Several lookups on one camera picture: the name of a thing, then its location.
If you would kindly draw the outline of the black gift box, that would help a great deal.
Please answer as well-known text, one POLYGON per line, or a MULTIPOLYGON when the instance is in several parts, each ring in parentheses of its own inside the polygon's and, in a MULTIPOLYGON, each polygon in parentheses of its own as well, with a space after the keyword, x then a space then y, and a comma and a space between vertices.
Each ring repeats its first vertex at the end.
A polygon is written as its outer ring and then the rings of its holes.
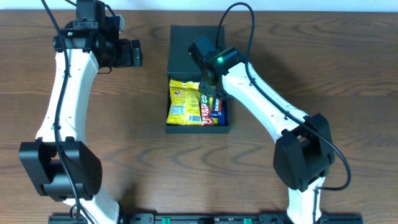
MULTIPOLYGON (((215 43, 217 26, 175 26, 170 28, 169 62, 167 79, 183 82, 199 82, 202 72, 188 53, 188 48, 197 38, 205 35, 215 43)), ((167 134, 227 134, 229 125, 229 102, 224 105, 226 118, 224 125, 219 126, 181 126, 165 125, 167 134)))

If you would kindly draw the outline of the purple Dairy Milk bar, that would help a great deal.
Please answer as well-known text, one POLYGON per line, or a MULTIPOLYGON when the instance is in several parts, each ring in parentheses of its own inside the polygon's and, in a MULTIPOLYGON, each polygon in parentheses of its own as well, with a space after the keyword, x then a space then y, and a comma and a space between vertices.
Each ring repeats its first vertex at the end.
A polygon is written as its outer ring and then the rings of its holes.
POLYGON ((219 118, 221 116, 222 104, 223 100, 221 98, 213 98, 210 114, 212 118, 219 118))

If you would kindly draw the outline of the yellow snack bag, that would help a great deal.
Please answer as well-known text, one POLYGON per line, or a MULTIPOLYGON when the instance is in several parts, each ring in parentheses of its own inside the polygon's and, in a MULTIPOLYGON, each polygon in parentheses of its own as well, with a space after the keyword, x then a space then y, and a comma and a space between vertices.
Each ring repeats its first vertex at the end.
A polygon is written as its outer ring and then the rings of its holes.
POLYGON ((200 126, 199 82, 181 82, 170 79, 170 108, 167 124, 200 126))

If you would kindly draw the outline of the small blue Eclipse pack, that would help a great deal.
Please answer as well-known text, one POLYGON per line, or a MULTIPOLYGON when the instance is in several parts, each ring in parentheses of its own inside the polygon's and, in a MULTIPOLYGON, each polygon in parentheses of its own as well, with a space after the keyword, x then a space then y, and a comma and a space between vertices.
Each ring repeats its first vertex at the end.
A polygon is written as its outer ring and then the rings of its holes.
POLYGON ((221 109, 221 116, 218 118, 218 125, 224 126, 225 124, 226 124, 226 113, 225 113, 225 107, 223 106, 221 109))

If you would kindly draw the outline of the red green KitKat bar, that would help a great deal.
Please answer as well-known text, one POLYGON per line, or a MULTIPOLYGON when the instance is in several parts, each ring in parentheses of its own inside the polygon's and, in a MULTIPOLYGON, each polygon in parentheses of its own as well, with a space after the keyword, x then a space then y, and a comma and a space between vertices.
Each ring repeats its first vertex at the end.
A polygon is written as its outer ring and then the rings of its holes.
POLYGON ((201 112, 201 125, 202 126, 212 126, 214 121, 210 117, 210 101, 209 98, 201 94, 200 97, 200 112, 201 112))

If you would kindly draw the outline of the yellow plastic jar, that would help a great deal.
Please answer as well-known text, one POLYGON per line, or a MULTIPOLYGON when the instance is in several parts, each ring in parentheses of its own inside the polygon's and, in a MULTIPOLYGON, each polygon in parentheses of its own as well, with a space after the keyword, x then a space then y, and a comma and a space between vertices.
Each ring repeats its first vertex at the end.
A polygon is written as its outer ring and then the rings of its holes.
POLYGON ((210 118, 213 120, 214 125, 218 125, 218 117, 220 110, 220 100, 214 97, 210 97, 210 118))

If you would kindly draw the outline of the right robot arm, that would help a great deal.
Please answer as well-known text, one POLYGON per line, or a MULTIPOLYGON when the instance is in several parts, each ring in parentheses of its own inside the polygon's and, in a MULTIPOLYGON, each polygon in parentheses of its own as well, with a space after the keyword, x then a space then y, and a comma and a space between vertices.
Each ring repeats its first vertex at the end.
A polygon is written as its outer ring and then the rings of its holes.
POLYGON ((230 47, 218 50, 207 36, 191 43, 189 54, 211 83, 240 101, 266 128, 275 142, 274 169, 289 188, 287 216, 293 223, 315 223, 320 211, 320 188, 335 161, 334 150, 320 139, 331 139, 328 121, 309 116, 274 91, 230 47))

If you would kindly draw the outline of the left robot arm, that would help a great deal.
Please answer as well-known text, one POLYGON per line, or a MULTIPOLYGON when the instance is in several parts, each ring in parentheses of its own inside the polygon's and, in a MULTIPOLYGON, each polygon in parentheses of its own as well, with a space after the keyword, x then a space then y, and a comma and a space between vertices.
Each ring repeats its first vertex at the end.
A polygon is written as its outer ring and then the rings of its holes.
POLYGON ((102 186, 102 165, 86 143, 90 91, 103 67, 139 67, 138 40, 120 38, 121 15, 78 16, 53 40, 56 72, 34 141, 19 158, 37 193, 70 206, 73 222, 119 223, 121 207, 102 186))

